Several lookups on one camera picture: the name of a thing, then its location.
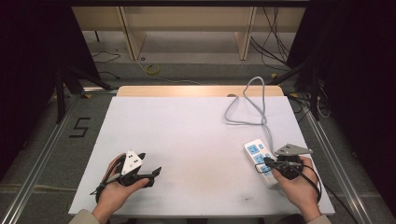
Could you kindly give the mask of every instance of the table surface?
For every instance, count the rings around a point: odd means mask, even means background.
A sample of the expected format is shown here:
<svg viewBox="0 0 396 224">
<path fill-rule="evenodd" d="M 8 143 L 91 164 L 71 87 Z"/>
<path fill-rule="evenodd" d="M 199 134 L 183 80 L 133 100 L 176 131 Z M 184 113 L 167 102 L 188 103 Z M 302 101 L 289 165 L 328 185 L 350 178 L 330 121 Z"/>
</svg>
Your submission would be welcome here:
<svg viewBox="0 0 396 224">
<path fill-rule="evenodd" d="M 134 193 L 116 216 L 262 217 L 298 213 L 279 187 L 265 187 L 243 152 L 243 145 L 256 138 L 268 145 L 262 127 L 233 126 L 221 121 L 233 99 L 224 96 L 240 95 L 244 88 L 120 88 L 120 95 L 133 97 L 113 98 L 69 214 L 95 207 L 94 197 L 89 194 L 102 178 L 108 162 L 129 149 L 147 153 L 139 174 L 149 174 L 159 166 L 163 170 L 153 188 Z M 288 99 L 279 96 L 278 86 L 266 89 L 267 94 L 277 92 L 265 98 L 274 147 L 287 143 L 306 147 Z M 253 95 L 261 95 L 261 87 L 252 86 L 249 92 L 259 105 L 262 98 Z M 240 99 L 231 116 L 260 119 L 246 105 Z M 323 214 L 334 213 L 325 190 L 319 206 Z"/>
</svg>

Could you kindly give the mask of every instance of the floor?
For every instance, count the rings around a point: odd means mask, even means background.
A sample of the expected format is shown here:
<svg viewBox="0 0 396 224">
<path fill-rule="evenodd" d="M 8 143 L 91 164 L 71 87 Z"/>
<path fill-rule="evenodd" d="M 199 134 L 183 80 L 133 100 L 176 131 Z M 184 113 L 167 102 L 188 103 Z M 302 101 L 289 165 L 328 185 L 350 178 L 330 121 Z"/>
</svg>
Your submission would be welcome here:
<svg viewBox="0 0 396 224">
<path fill-rule="evenodd" d="M 266 81 L 272 75 L 280 76 L 285 71 L 265 66 L 262 56 L 253 48 L 249 48 L 246 61 L 240 61 L 237 46 L 232 33 L 148 33 L 142 53 L 137 60 L 145 67 L 148 64 L 158 64 L 160 73 L 148 77 L 142 67 L 130 60 L 126 50 L 123 34 L 119 32 L 99 32 L 100 42 L 96 41 L 94 32 L 84 32 L 92 55 L 101 51 L 93 59 L 101 72 L 104 82 L 113 86 L 120 85 L 190 85 L 196 82 L 202 84 L 238 84 L 245 85 L 255 76 L 262 76 Z M 253 34 L 260 43 L 266 34 Z M 290 48 L 293 34 L 282 34 L 282 41 Z M 274 39 L 267 47 L 277 53 Z M 275 60 L 264 60 L 271 66 L 286 69 L 287 67 Z M 280 86 L 284 92 L 293 91 L 292 78 Z M 92 89 L 89 82 L 82 84 Z M 37 181 L 31 193 L 27 194 L 21 204 L 21 213 L 18 214 L 18 223 L 67 223 L 71 217 L 68 208 L 73 202 L 79 180 L 84 172 L 91 155 L 96 137 L 100 132 L 106 110 L 114 92 L 90 92 L 84 97 L 67 95 L 68 117 L 63 125 L 56 125 L 56 98 L 49 101 L 47 109 L 38 121 L 35 131 L 29 137 L 25 150 L 21 151 L 14 161 L 6 177 L 0 183 L 0 212 L 6 214 L 8 208 L 15 203 L 14 199 L 21 193 L 20 189 L 26 184 L 30 173 L 37 167 L 37 159 L 45 158 L 41 170 L 37 171 Z M 295 111 L 300 106 L 290 101 Z M 295 113 L 303 132 L 304 139 L 310 148 L 315 149 L 313 159 L 324 183 L 345 204 L 348 194 L 340 185 L 339 179 L 333 171 L 331 161 L 324 149 L 323 143 L 313 131 L 309 113 L 304 111 Z M 329 138 L 337 159 L 346 172 L 351 186 L 361 199 L 363 208 L 370 222 L 367 223 L 396 223 L 375 186 L 362 169 L 343 136 L 342 129 L 332 117 L 320 118 L 320 126 Z M 70 135 L 80 134 L 74 126 L 78 118 L 84 119 L 81 126 L 89 127 L 83 138 L 71 138 Z M 353 223 L 347 211 L 330 195 L 335 214 L 330 217 L 332 223 Z M 265 217 L 265 223 L 276 223 L 280 217 Z M 125 218 L 113 217 L 112 223 L 122 223 Z M 187 223 L 184 219 L 139 219 L 138 223 Z M 208 223 L 258 223 L 256 218 L 209 219 Z"/>
</svg>

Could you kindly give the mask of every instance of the electronic device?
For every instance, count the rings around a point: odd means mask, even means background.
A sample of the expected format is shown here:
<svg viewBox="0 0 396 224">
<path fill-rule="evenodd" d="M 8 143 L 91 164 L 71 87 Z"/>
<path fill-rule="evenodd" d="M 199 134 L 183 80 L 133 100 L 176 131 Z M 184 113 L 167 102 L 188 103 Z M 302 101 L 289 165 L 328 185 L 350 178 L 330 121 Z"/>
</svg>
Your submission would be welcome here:
<svg viewBox="0 0 396 224">
<path fill-rule="evenodd" d="M 162 167 L 157 168 L 150 175 L 139 175 L 137 172 L 142 167 L 145 157 L 146 153 L 136 155 L 132 150 L 129 150 L 126 155 L 123 155 L 116 169 L 116 174 L 120 174 L 117 181 L 123 186 L 130 186 L 140 179 L 148 178 L 149 182 L 143 188 L 152 187 L 154 185 L 154 178 L 160 174 Z"/>
<path fill-rule="evenodd" d="M 123 186 L 131 186 L 138 180 L 147 178 L 148 183 L 143 188 L 152 187 L 154 185 L 154 179 L 160 174 L 162 167 L 157 168 L 149 175 L 139 175 L 138 172 L 143 165 L 143 159 L 145 159 L 145 157 L 146 153 L 137 155 L 131 149 L 126 154 L 118 157 L 112 167 L 107 171 L 103 181 L 96 190 L 91 193 L 91 195 L 96 195 L 96 202 L 99 202 L 100 194 L 105 189 L 106 185 L 115 181 Z M 110 176 L 114 169 L 116 169 L 115 174 Z"/>
<path fill-rule="evenodd" d="M 265 186 L 271 188 L 277 184 L 272 169 L 277 169 L 287 179 L 294 179 L 303 170 L 303 164 L 298 155 L 311 154 L 311 149 L 286 144 L 276 151 L 276 155 L 264 145 L 262 140 L 256 139 L 245 144 L 245 153 L 255 166 Z"/>
<path fill-rule="evenodd" d="M 272 186 L 277 184 L 276 179 L 274 178 L 271 167 L 265 164 L 264 159 L 269 158 L 274 160 L 275 157 L 272 155 L 271 151 L 264 145 L 262 140 L 256 139 L 254 141 L 248 142 L 245 144 L 245 153 L 249 160 L 255 166 L 255 169 L 259 173 L 260 178 L 264 182 L 267 188 L 271 188 Z"/>
</svg>

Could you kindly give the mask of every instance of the finger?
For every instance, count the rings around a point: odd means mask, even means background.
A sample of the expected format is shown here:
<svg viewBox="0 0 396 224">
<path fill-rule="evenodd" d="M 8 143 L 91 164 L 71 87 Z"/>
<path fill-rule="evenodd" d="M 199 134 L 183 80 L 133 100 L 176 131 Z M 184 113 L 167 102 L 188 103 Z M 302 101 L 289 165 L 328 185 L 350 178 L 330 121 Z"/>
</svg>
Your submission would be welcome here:
<svg viewBox="0 0 396 224">
<path fill-rule="evenodd" d="M 312 167 L 312 160 L 311 159 L 309 159 L 307 157 L 304 157 L 304 156 L 300 156 L 300 160 L 303 163 L 303 165 Z"/>
<path fill-rule="evenodd" d="M 301 161 L 303 162 L 303 165 L 304 165 L 304 166 L 308 166 L 308 167 L 310 167 L 311 169 L 313 169 L 314 164 L 312 163 L 312 160 L 311 160 L 311 159 L 309 159 L 309 158 L 307 158 L 307 157 L 303 157 L 303 156 L 300 156 L 300 159 L 301 159 Z M 305 174 L 306 176 L 308 176 L 314 183 L 316 183 L 316 182 L 318 182 L 318 179 L 317 179 L 316 175 L 314 174 L 314 171 L 311 170 L 311 169 L 308 169 L 308 168 L 305 167 L 305 168 L 303 169 L 303 174 Z"/>
<path fill-rule="evenodd" d="M 131 186 L 129 186 L 127 189 L 129 191 L 130 194 L 134 193 L 135 191 L 145 187 L 147 185 L 147 183 L 149 182 L 149 179 L 144 178 L 141 180 L 136 181 L 136 183 L 132 184 Z"/>
<path fill-rule="evenodd" d="M 285 178 L 285 176 L 283 176 L 278 170 L 276 169 L 272 169 L 271 172 L 273 173 L 274 178 L 277 180 L 277 182 L 282 185 L 282 183 L 284 183 L 285 181 L 287 181 L 288 179 Z"/>
</svg>

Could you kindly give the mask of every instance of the gray cable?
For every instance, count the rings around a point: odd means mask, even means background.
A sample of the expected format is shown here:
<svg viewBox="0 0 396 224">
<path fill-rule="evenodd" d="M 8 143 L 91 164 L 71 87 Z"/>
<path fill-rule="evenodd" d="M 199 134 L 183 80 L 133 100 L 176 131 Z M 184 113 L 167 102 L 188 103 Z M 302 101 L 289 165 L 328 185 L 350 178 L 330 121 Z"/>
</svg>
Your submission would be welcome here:
<svg viewBox="0 0 396 224">
<path fill-rule="evenodd" d="M 250 98 L 248 98 L 246 95 L 246 91 L 247 91 L 248 87 L 250 86 L 251 82 L 253 82 L 256 79 L 259 79 L 262 82 L 262 109 L 258 105 L 254 104 L 250 100 Z M 261 77 L 254 77 L 248 82 L 247 86 L 245 87 L 245 89 L 243 91 L 244 98 L 247 99 L 256 108 L 256 110 L 262 115 L 262 120 L 260 123 L 233 120 L 233 119 L 228 118 L 228 112 L 229 112 L 230 108 L 233 106 L 233 104 L 239 99 L 238 96 L 236 96 L 235 99 L 231 102 L 231 104 L 227 107 L 227 109 L 224 113 L 224 118 L 229 122 L 229 123 L 227 123 L 229 125 L 257 125 L 257 126 L 260 125 L 260 126 L 264 127 L 266 132 L 268 133 L 268 144 L 269 144 L 270 151 L 276 157 L 276 153 L 274 152 L 274 146 L 273 146 L 273 137 L 272 137 L 270 128 L 267 126 L 267 117 L 265 117 L 264 87 L 265 87 L 264 80 Z"/>
</svg>

